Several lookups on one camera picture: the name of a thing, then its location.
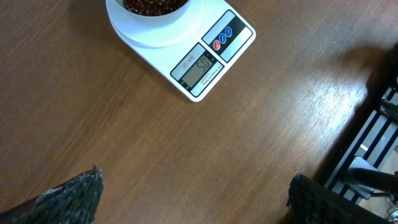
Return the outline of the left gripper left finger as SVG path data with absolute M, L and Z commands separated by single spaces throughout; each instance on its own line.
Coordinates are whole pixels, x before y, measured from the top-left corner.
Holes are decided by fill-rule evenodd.
M 92 169 L 1 213 L 1 223 L 93 223 L 104 189 L 102 170 Z

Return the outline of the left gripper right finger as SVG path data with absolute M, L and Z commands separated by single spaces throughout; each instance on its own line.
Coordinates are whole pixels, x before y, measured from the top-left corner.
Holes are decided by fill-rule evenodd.
M 298 224 L 390 224 L 303 174 L 291 180 L 287 206 Z

